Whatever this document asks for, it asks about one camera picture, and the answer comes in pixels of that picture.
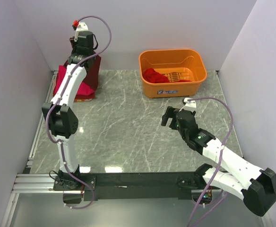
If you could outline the dark maroon t-shirt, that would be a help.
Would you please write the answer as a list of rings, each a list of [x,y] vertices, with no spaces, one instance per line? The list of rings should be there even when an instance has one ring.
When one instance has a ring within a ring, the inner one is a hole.
[[[68,64],[77,64],[84,58],[96,54],[95,50],[98,48],[98,41],[95,34],[92,32],[83,32],[83,35],[79,35],[77,41],[75,37],[69,39],[72,47],[71,55],[63,64],[64,68],[67,68]],[[83,79],[83,85],[90,88],[94,92],[98,88],[98,73],[100,69],[101,57],[95,56],[86,62],[80,64],[86,70],[86,77]]]

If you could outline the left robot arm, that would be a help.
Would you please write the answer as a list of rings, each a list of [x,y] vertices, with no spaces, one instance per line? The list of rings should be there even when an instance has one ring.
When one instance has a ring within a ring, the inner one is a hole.
[[[75,155],[74,135],[78,118],[72,110],[77,99],[93,99],[98,87],[101,57],[95,56],[98,42],[90,31],[79,32],[70,39],[72,53],[59,67],[53,99],[42,105],[49,136],[58,145],[59,185],[76,190],[81,186],[79,163]]]

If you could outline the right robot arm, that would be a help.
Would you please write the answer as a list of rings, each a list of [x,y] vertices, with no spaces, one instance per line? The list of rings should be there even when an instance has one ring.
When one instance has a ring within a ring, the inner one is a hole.
[[[225,170],[206,167],[194,177],[195,185],[204,189],[209,184],[237,196],[255,215],[264,216],[276,202],[276,173],[255,166],[222,145],[210,132],[199,128],[195,112],[167,107],[162,126],[171,119],[170,128],[177,130],[190,149],[211,159]]]

